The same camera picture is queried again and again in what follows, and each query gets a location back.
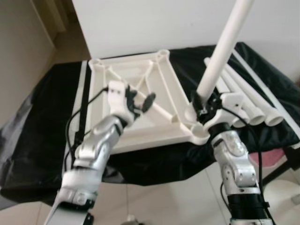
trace black fabric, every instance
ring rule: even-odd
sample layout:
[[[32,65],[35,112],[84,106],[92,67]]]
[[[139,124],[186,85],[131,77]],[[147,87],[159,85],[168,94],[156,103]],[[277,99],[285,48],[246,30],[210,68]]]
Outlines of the black fabric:
[[[210,57],[213,50],[214,46],[171,50],[171,64],[188,97],[205,71],[204,58]],[[300,90],[296,85],[246,44],[238,43],[236,50],[300,124]],[[233,56],[229,64],[269,101]],[[17,115],[0,131],[0,187],[6,198],[17,202],[53,201],[60,188],[66,146],[64,129],[72,113],[80,67],[80,62],[54,66],[24,101]],[[84,130],[84,126],[85,121],[80,129]],[[299,142],[285,121],[275,127],[261,124],[253,129],[263,151]],[[257,151],[249,130],[241,128],[238,132],[248,150]],[[185,180],[214,161],[209,144],[179,143],[112,155],[103,180],[137,185]]]

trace robotic arm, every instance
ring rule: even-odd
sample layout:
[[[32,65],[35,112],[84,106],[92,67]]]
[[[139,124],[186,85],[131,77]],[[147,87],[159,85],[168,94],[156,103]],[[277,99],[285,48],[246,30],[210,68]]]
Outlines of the robotic arm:
[[[155,94],[150,94],[142,106],[134,104],[137,92],[122,82],[108,85],[110,115],[99,122],[90,136],[77,147],[73,169],[63,175],[61,189],[56,195],[45,225],[91,225],[92,209],[102,175],[113,147],[125,127],[152,106]]]

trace floor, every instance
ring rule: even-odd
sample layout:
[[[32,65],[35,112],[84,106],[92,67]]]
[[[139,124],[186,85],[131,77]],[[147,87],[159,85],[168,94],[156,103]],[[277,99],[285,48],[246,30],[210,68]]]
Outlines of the floor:
[[[79,25],[60,34],[51,65],[87,60],[90,54]],[[295,182],[287,171],[281,179]],[[221,174],[216,163],[194,177],[164,185],[140,187],[128,185],[129,213],[146,225],[227,225],[230,214],[222,202]],[[32,202],[0,211],[1,224],[42,225],[50,207]],[[101,184],[97,204],[92,210],[95,225],[119,225],[127,217],[126,185]]]

